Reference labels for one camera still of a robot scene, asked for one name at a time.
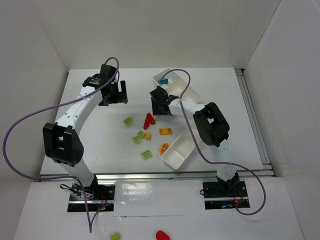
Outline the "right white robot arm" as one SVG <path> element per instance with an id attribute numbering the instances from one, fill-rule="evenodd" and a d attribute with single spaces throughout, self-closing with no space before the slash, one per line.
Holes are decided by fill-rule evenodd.
<path id="1" fill-rule="evenodd" d="M 195 147 L 199 147 L 197 136 L 210 147 L 220 187 L 227 191 L 234 188 L 240 178 L 236 167 L 232 165 L 233 157 L 228 143 L 230 126 L 218 106 L 213 102 L 201 104 L 182 100 L 181 97 L 169 95 L 160 86 L 152 90 L 150 96 L 154 115 L 185 118 Z"/>

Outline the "red stepped lego brick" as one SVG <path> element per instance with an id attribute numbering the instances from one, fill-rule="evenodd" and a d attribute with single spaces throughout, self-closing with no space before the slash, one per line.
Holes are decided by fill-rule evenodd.
<path id="1" fill-rule="evenodd" d="M 147 113 L 144 120 L 143 129 L 147 130 L 150 125 L 155 125 L 155 124 L 156 124 L 156 120 L 153 117 L 153 115 L 151 113 Z"/>

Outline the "teal lego brick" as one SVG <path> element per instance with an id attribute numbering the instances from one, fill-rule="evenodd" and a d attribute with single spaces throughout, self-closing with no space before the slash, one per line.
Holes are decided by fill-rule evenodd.
<path id="1" fill-rule="evenodd" d="M 158 81 L 160 85 L 168 85 L 169 84 L 169 79 L 168 78 L 162 78 Z"/>

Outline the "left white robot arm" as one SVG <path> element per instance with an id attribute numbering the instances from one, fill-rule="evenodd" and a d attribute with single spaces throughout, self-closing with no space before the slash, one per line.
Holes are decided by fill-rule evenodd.
<path id="1" fill-rule="evenodd" d="M 110 78 L 103 73 L 88 77 L 82 84 L 77 102 L 55 123 L 46 123 L 42 129 L 45 155 L 76 177 L 81 183 L 75 184 L 83 186 L 90 194 L 98 190 L 98 179 L 83 159 L 85 149 L 79 137 L 81 129 L 96 106 L 128 102 L 124 80 L 113 80 L 99 89 Z"/>

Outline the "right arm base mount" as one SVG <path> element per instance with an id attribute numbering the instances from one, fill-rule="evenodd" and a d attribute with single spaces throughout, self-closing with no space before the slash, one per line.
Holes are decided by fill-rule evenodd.
<path id="1" fill-rule="evenodd" d="M 199 194 L 204 197 L 206 210 L 224 210 L 238 208 L 249 208 L 247 187 L 244 181 L 238 182 L 233 189 L 223 192 L 218 182 L 203 182 Z"/>

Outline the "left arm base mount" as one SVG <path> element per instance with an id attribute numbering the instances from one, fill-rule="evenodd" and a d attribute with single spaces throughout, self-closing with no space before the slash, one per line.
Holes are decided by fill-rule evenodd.
<path id="1" fill-rule="evenodd" d="M 68 190 L 69 201 L 67 212 L 68 213 L 82 213 L 86 211 L 84 193 L 79 186 L 73 184 L 68 186 L 61 184 L 59 186 L 62 190 Z M 114 199 L 115 199 L 115 184 L 100 185 L 97 193 L 85 193 L 87 198 L 87 205 L 89 212 L 113 212 Z"/>

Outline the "green lego brick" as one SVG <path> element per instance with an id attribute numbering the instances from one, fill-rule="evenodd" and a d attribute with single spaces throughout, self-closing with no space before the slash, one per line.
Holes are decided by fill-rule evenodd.
<path id="1" fill-rule="evenodd" d="M 124 123 L 124 125 L 126 126 L 126 127 L 128 127 L 128 126 L 130 126 L 132 123 L 134 122 L 134 119 L 132 118 L 132 117 L 127 117 L 124 121 L 123 121 L 123 123 Z"/>
<path id="2" fill-rule="evenodd" d="M 143 160 L 147 160 L 147 159 L 149 159 L 149 158 L 151 158 L 153 156 L 152 152 L 149 149 L 144 151 L 144 152 L 142 152 L 140 155 L 141 155 Z"/>

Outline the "small yellow lego brick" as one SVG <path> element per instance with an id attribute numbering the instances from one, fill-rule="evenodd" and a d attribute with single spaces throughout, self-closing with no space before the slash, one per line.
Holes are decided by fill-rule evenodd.
<path id="1" fill-rule="evenodd" d="M 150 132 L 147 132 L 147 133 L 145 134 L 145 139 L 146 139 L 147 141 L 150 141 L 150 140 L 151 140 L 151 133 L 150 133 Z"/>

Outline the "yellow rectangular lego brick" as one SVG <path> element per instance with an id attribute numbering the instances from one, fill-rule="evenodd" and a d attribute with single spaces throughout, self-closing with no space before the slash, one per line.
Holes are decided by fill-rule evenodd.
<path id="1" fill-rule="evenodd" d="M 159 129 L 159 134 L 161 136 L 167 136 L 172 134 L 172 129 L 171 128 L 160 128 Z"/>

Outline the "small green lego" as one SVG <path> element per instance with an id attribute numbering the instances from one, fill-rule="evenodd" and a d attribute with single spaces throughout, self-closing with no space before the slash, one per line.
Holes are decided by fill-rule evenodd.
<path id="1" fill-rule="evenodd" d="M 141 131 L 138 132 L 137 136 L 138 136 L 140 139 L 143 139 L 143 138 L 145 138 L 146 133 L 141 130 Z"/>
<path id="2" fill-rule="evenodd" d="M 139 144 L 141 142 L 141 139 L 138 136 L 134 136 L 132 139 L 134 144 Z"/>

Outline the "round orange patterned piece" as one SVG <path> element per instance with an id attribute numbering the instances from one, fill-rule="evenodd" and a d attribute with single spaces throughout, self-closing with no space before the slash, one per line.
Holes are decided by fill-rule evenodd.
<path id="1" fill-rule="evenodd" d="M 167 151 L 168 148 L 169 148 L 169 144 L 168 143 L 161 144 L 161 146 L 160 146 L 160 148 L 158 150 L 160 156 L 162 156 Z"/>

